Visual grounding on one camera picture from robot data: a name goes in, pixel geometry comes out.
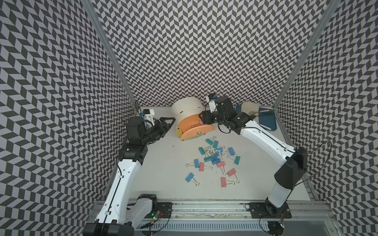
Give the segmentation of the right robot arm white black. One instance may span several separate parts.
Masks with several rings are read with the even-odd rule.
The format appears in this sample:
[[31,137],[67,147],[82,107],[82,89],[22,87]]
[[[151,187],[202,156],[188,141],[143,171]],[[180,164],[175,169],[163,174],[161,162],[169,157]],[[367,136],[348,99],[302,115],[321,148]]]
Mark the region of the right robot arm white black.
[[307,151],[294,148],[272,134],[254,120],[254,115],[237,113],[227,96],[217,97],[212,93],[206,97],[204,111],[199,114],[204,124],[224,125],[229,132],[235,132],[259,145],[280,166],[274,174],[275,184],[263,205],[263,215],[270,218],[282,217],[288,209],[287,199],[306,173]]

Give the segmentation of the pink binder clip bottom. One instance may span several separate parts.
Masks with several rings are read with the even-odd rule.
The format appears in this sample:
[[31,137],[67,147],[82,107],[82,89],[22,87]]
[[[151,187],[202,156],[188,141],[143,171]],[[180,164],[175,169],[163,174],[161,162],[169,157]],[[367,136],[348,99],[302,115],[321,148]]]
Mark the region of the pink binder clip bottom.
[[221,177],[220,181],[222,188],[226,188],[228,185],[235,185],[235,181],[228,180],[225,177]]

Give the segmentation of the cream round drawer cabinet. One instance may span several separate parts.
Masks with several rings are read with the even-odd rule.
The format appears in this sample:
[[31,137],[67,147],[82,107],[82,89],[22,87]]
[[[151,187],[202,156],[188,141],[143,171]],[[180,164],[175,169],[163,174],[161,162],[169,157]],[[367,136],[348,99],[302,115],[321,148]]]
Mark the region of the cream round drawer cabinet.
[[196,97],[187,97],[176,101],[172,107],[172,113],[177,121],[177,126],[183,119],[200,114],[204,111],[201,101]]

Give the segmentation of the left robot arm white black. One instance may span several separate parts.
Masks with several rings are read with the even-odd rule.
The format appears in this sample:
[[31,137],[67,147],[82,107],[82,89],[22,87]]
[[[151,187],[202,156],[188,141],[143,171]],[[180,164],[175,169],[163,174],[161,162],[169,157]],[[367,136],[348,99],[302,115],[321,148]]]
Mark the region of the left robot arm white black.
[[117,174],[107,198],[93,223],[87,223],[85,236],[133,236],[142,220],[156,213],[158,200],[155,194],[142,194],[129,206],[132,185],[148,152],[148,145],[163,138],[175,123],[175,118],[150,121],[141,116],[132,117],[127,123],[127,139],[117,157]]

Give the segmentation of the orange pink top drawer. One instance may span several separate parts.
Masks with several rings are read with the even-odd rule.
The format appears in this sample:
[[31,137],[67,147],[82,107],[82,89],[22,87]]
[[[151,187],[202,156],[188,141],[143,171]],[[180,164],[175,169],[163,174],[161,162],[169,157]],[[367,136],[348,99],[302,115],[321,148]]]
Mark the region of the orange pink top drawer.
[[180,140],[197,138],[212,132],[215,127],[212,124],[204,124],[198,114],[189,116],[179,122],[176,132]]

